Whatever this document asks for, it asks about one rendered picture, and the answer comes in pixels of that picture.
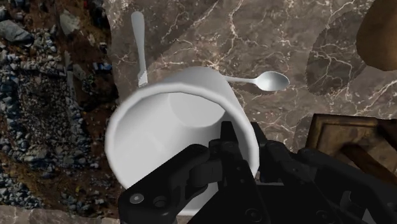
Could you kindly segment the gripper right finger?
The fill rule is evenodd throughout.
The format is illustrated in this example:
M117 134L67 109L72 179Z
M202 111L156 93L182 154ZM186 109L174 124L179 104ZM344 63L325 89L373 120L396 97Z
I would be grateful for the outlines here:
M397 224L397 186L318 150L292 153L252 126L271 224Z

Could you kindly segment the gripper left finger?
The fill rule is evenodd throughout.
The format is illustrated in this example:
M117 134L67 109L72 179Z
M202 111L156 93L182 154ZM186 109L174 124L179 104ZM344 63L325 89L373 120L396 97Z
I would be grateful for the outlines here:
M247 224L255 219L255 182L242 158L237 127L222 122L220 137L208 146L191 144L118 199L120 224L174 224L179 212L211 183L216 194L205 203L193 224L208 218Z

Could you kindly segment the white cup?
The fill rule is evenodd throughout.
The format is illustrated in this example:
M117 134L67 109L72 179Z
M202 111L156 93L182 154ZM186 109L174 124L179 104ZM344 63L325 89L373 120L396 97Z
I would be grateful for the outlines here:
M105 137L108 164L129 188L191 144L218 139L230 121L252 174L260 165L252 125L226 77L209 67L188 67L138 88L112 114Z

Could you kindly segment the brown wooden chair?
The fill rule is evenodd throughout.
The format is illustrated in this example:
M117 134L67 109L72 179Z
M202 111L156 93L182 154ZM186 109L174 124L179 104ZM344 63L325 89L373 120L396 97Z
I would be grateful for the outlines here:
M305 146L397 186L397 118L315 114Z

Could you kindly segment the silver spoon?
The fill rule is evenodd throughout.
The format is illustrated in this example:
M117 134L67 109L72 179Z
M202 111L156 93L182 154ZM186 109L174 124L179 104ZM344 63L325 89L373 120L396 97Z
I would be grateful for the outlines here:
M256 78L237 78L225 75L223 77L227 82L250 83L267 92L284 90L290 84L287 76L275 71L265 71Z

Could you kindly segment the silver knife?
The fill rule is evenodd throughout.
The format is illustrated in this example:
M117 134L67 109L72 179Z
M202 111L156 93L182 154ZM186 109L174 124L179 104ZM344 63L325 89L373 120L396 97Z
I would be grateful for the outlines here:
M137 46L139 73L137 75L138 87L143 87L148 84L146 56L144 51L145 44L145 21L144 15L140 11L135 11L131 14L131 23L134 33L134 38Z

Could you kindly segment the brown rounded object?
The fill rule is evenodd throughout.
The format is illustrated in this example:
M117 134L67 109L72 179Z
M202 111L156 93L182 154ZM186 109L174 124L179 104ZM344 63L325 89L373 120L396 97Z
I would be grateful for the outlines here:
M375 0L359 27L356 48L366 65L397 70L397 0Z

